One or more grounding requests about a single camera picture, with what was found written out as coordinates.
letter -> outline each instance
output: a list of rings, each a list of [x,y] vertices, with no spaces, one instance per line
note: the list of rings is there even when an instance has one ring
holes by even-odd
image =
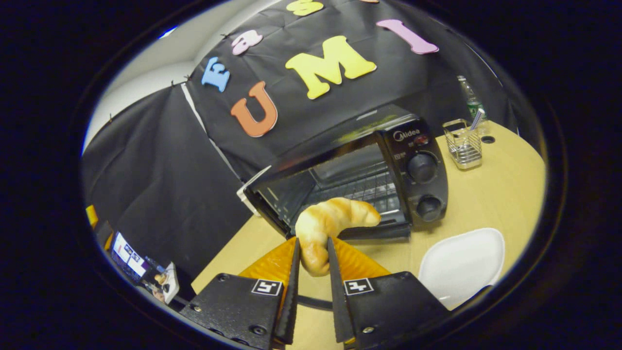
[[[431,54],[437,52],[439,47],[425,41],[419,35],[412,32],[410,29],[404,27],[404,23],[397,19],[385,19],[376,23],[377,26],[387,28],[393,33],[397,34],[400,38],[404,39],[410,46],[411,51],[415,54]]]
[[[339,35],[327,39],[322,44],[324,58],[309,54],[297,54],[285,63],[285,68],[294,69],[307,85],[307,97],[311,100],[322,96],[330,90],[328,83],[323,83],[317,75],[337,85],[341,84],[339,64],[345,68],[344,75],[348,79],[358,78],[376,70],[376,64],[362,58],[357,51],[346,42],[346,37]]]
[[[286,9],[296,16],[306,16],[324,8],[324,4],[313,0],[298,0],[287,5]]]
[[[251,112],[248,108],[246,108],[245,98],[237,101],[231,109],[231,115],[238,119],[238,122],[242,126],[242,129],[244,129],[244,132],[246,132],[248,136],[252,136],[254,138],[264,136],[268,131],[272,130],[278,118],[276,106],[274,105],[274,102],[272,102],[270,96],[268,96],[265,87],[266,82],[262,81],[255,84],[255,86],[253,86],[248,92],[250,97],[257,98],[257,101],[266,112],[266,116],[262,121],[256,121],[255,118],[253,118]]]
[[[216,63],[218,61],[218,57],[212,57],[207,62],[207,66],[205,67],[205,73],[203,73],[203,78],[201,79],[201,84],[205,85],[211,84],[218,87],[218,91],[223,92],[227,87],[227,82],[229,81],[229,76],[231,75],[229,71],[223,72],[225,70],[225,66]]]
[[[261,39],[263,39],[263,35],[259,35],[255,30],[240,34],[231,44],[231,46],[233,46],[233,54],[242,54],[244,51],[248,50],[249,47],[257,45]]]

tabletop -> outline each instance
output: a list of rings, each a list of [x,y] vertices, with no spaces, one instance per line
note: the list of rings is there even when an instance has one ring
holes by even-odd
[[[494,143],[482,143],[482,165],[460,170],[451,159],[444,135],[437,138],[445,162],[448,205],[445,217],[410,239],[351,242],[392,273],[419,273],[421,260],[437,242],[483,227],[497,229],[505,240],[500,278],[520,258],[539,220],[545,190],[540,155],[516,133],[489,121]],[[198,294],[219,273],[237,275],[284,242],[263,218],[251,217],[192,283]],[[300,269],[299,294],[331,300],[330,276],[311,277]],[[294,344],[287,349],[343,349],[335,342],[331,311],[299,305]]]

wire basket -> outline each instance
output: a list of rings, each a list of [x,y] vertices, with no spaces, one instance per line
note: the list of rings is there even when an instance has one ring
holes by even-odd
[[[443,124],[445,139],[453,162],[460,169],[481,165],[481,141],[477,129],[469,130],[470,123],[456,119]]]

computer screen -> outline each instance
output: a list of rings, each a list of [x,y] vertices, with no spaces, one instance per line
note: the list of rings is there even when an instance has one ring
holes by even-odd
[[[142,276],[151,266],[128,244],[120,232],[116,233],[110,255],[121,270],[134,282],[140,282]]]

midea logo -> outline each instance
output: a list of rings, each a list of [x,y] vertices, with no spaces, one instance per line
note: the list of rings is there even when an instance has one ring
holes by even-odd
[[[415,136],[419,133],[420,133],[419,129],[409,130],[407,132],[396,131],[393,133],[393,139],[399,142],[399,141],[404,140],[407,137]]]

